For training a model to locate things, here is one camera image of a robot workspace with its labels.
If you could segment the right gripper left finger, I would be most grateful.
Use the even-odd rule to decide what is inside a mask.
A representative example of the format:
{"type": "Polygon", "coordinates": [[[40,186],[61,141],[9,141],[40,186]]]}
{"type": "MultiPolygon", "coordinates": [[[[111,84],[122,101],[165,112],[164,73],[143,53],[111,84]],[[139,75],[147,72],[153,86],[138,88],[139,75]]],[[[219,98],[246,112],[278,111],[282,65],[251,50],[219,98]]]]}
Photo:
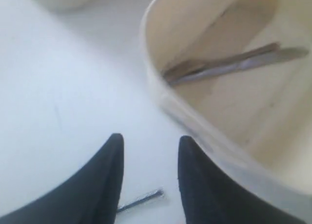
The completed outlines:
{"type": "Polygon", "coordinates": [[[112,134],[72,177],[1,217],[2,224],[113,224],[124,176],[124,139],[112,134]]]}

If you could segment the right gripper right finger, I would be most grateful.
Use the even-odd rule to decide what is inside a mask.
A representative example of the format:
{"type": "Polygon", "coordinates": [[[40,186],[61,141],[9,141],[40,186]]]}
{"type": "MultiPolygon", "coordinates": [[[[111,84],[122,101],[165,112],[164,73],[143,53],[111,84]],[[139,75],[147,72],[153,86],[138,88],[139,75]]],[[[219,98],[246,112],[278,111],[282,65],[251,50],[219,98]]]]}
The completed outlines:
{"type": "Polygon", "coordinates": [[[301,224],[224,173],[190,136],[178,148],[178,184],[188,224],[301,224]]]}

